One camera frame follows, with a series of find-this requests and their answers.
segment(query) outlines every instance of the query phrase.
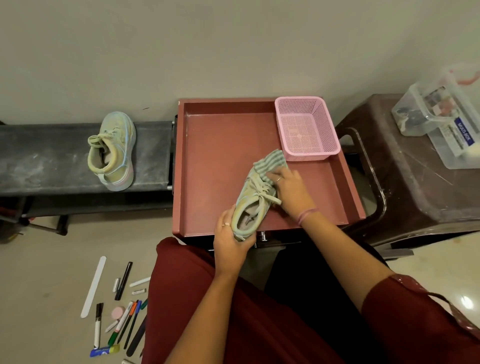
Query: tiled floor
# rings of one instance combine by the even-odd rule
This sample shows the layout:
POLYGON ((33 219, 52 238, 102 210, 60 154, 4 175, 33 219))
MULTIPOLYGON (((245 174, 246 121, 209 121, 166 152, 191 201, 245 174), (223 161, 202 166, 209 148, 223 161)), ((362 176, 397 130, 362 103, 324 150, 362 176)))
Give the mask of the tiled floor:
MULTIPOLYGON (((0 245, 0 342, 5 363, 84 363, 93 346, 94 307, 80 312, 100 256, 107 263, 94 302, 104 302, 103 327, 117 305, 112 286, 128 261, 129 281, 148 277, 156 259, 155 246, 170 235, 169 211, 75 216, 62 237, 28 229, 10 244, 0 245)), ((415 277, 427 289, 450 298, 480 325, 480 234, 415 249, 415 256, 391 262, 393 270, 415 277)), ((264 286, 278 249, 252 250, 242 275, 264 286)), ((132 298, 126 289, 120 303, 132 298)), ((144 299, 146 295, 137 296, 144 299)), ((136 327, 145 312, 139 314, 136 327)), ((106 344, 108 334, 102 334, 106 344)), ((138 350, 130 358, 139 363, 138 350)), ((95 358, 120 363, 124 351, 95 358)))

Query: hand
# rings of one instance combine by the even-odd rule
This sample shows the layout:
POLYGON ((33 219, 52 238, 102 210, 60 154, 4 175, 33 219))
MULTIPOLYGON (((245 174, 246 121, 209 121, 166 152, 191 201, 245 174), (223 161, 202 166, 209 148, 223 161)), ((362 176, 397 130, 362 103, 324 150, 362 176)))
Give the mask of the hand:
POLYGON ((248 250, 257 241, 256 234, 253 234, 244 242, 238 242, 233 236, 232 228, 228 225, 222 226, 225 223, 232 223, 234 211, 235 205, 230 210, 224 211, 216 222, 215 239, 213 241, 215 277, 225 276, 237 279, 248 250))
POLYGON ((266 175, 277 187, 282 208, 293 219, 297 220, 303 211, 316 207, 298 171, 279 167, 266 175))

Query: person's left hand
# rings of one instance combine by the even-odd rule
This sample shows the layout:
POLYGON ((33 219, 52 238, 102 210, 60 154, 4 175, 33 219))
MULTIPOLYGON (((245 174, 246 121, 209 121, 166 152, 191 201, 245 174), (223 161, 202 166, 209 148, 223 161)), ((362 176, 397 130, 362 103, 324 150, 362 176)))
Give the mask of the person's left hand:
POLYGON ((225 223, 232 223, 233 212, 235 205, 230 210, 222 212, 215 228, 215 239, 213 241, 213 248, 215 252, 215 277, 225 276, 230 278, 237 278, 243 262, 247 257, 248 250, 257 241, 254 233, 244 242, 238 242, 234 236, 232 228, 225 223))

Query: white wall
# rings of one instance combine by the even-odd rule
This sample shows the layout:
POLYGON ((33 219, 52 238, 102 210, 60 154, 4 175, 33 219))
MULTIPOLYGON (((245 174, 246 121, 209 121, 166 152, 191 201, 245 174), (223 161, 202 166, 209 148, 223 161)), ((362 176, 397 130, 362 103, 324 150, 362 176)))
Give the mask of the white wall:
POLYGON ((169 120, 180 97, 321 95, 336 122, 480 60, 478 0, 22 0, 0 8, 0 120, 169 120))

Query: maroon clothing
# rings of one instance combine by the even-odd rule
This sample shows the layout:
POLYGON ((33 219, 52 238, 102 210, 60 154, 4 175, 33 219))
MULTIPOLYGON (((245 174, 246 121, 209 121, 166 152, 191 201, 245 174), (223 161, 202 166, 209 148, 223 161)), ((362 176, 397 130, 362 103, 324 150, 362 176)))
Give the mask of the maroon clothing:
MULTIPOLYGON (((201 249, 166 238, 150 280, 143 364, 163 363, 215 274, 201 249)), ((440 305, 393 279, 377 284, 362 313, 395 363, 478 363, 480 344, 440 305)), ((296 313, 239 279, 233 294, 225 363, 343 363, 296 313)))

